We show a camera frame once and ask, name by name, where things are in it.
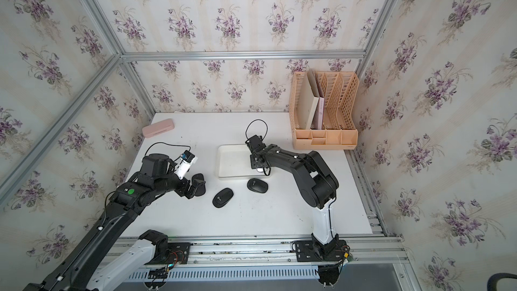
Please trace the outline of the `white plastic storage tray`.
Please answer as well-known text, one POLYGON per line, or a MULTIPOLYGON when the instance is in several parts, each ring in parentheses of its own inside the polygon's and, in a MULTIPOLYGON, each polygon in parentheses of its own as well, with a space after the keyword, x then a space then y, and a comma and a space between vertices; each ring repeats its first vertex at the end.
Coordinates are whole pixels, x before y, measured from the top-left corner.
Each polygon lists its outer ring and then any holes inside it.
POLYGON ((243 145, 221 145, 216 156, 215 174, 219 179, 250 179, 265 176, 263 170, 252 169, 250 150, 243 145))

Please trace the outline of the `black mouse with logo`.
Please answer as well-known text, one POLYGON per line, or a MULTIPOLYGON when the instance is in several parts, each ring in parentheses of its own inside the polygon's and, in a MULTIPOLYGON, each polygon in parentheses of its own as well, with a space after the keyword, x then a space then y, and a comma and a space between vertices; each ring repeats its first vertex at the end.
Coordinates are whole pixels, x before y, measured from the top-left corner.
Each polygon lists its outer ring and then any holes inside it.
POLYGON ((219 191, 212 199, 212 204, 215 208, 220 209, 228 204, 234 197, 234 191, 231 188, 224 188, 219 191))

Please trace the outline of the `black oval mouse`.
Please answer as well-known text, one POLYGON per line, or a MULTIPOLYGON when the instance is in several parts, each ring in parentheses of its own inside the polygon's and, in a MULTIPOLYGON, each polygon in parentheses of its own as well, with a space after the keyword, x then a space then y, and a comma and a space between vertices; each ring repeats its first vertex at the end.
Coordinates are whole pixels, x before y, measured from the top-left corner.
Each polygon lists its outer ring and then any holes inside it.
POLYGON ((246 186, 248 190, 260 194, 264 194, 269 190, 269 186, 265 181, 256 178, 249 179, 246 186))

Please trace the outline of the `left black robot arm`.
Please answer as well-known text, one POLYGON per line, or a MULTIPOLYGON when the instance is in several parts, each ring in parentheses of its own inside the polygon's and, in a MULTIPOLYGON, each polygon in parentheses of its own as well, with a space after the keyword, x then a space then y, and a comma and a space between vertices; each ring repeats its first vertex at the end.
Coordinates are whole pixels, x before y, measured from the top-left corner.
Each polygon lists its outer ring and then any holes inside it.
POLYGON ((191 199, 203 180, 187 179, 197 157, 184 151, 177 160, 165 154, 144 156, 139 171, 116 188, 103 213, 79 245, 41 283, 29 283, 26 290, 115 290, 136 269, 153 260, 168 257, 168 237, 156 230, 143 233, 114 263, 98 266, 118 238, 146 207, 169 192, 191 199))

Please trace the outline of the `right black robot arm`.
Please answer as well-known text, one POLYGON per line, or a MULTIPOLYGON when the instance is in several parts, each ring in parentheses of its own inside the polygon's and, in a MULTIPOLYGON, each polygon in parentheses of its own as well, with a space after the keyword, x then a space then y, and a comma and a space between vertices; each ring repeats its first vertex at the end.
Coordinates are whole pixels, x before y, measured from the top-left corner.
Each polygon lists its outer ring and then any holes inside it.
POLYGON ((307 154, 290 152, 275 144, 265 144, 262 136, 249 137, 245 142, 250 151, 250 167, 265 176, 273 168, 289 172, 302 199, 313 208, 312 238, 319 246, 335 242, 331 207, 337 200, 339 182, 323 157, 316 151, 307 154))

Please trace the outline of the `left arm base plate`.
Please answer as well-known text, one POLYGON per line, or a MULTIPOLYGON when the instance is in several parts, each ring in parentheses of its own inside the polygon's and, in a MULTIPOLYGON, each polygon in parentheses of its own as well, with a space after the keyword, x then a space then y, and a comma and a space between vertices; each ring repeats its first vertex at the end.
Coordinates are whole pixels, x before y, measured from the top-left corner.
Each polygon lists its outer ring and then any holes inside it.
POLYGON ((147 230, 138 238, 139 250, 144 251, 145 265, 186 264, 190 242, 170 242, 168 236, 157 230, 147 230))

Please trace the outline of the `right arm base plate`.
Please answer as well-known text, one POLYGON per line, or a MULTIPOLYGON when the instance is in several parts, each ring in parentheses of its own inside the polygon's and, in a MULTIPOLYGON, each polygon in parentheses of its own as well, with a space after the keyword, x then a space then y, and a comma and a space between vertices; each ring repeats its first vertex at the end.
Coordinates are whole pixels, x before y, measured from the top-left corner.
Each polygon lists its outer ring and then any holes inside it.
POLYGON ((326 245, 318 241, 294 241, 292 251, 299 263, 341 262, 350 256, 350 246, 344 240, 332 240, 326 245))

